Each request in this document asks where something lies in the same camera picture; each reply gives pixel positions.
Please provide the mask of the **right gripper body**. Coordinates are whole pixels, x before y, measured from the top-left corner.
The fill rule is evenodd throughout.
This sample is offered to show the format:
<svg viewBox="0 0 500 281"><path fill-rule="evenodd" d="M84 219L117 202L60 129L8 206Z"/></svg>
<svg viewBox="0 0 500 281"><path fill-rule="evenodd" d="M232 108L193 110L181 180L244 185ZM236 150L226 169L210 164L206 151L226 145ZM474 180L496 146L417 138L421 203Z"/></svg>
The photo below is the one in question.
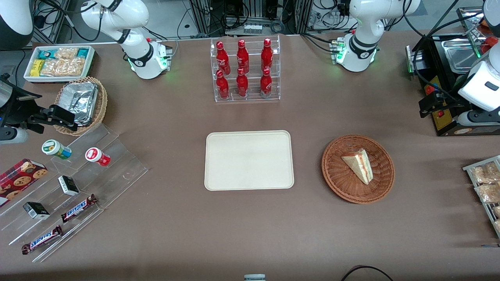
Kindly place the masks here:
<svg viewBox="0 0 500 281"><path fill-rule="evenodd" d="M1 76L1 127L14 126L28 129L40 123L36 116L42 108L35 102L42 95L26 91L9 81L9 76Z"/></svg>

